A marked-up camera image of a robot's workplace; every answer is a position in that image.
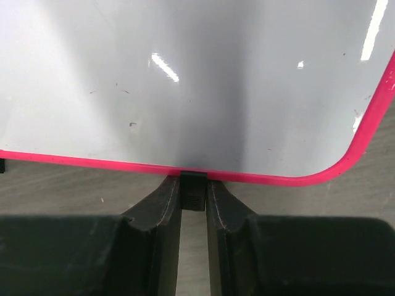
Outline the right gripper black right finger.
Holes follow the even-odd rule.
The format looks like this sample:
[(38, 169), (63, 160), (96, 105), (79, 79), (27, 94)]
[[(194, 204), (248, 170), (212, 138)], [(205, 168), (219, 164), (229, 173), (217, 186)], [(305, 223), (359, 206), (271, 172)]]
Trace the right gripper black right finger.
[(259, 215), (207, 185), (212, 295), (393, 295), (394, 229), (376, 218)]

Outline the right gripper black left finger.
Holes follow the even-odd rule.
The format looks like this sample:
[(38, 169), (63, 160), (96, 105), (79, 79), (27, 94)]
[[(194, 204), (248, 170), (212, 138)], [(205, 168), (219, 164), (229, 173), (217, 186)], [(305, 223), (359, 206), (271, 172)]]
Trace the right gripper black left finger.
[(119, 215), (3, 215), (2, 295), (174, 295), (180, 182)]

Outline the pink framed whiteboard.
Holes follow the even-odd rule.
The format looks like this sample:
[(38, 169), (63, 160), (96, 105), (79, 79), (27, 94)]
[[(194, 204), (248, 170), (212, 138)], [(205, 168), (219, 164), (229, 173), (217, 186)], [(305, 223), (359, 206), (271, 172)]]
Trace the pink framed whiteboard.
[(393, 97), (393, 1), (1, 2), (6, 159), (308, 186)]

